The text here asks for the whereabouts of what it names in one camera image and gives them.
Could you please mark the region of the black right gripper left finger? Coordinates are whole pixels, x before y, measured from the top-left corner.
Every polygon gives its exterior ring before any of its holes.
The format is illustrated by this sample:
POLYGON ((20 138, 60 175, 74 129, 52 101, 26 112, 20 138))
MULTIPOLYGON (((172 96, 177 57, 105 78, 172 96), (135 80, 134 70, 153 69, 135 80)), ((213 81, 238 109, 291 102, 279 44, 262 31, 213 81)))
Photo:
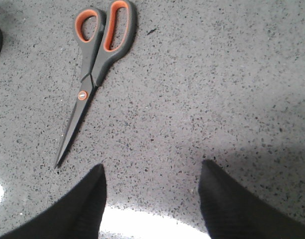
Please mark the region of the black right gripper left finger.
POLYGON ((102 164, 64 197, 1 239, 97 239, 107 198, 102 164))

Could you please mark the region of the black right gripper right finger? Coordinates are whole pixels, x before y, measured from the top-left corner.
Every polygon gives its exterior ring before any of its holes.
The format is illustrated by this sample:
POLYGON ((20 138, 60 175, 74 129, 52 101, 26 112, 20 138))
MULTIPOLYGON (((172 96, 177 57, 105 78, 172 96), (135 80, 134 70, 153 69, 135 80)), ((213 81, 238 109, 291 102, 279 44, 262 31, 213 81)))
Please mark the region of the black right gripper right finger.
POLYGON ((203 161, 199 195, 212 239, 305 239, 305 225, 257 198, 212 160, 203 161))

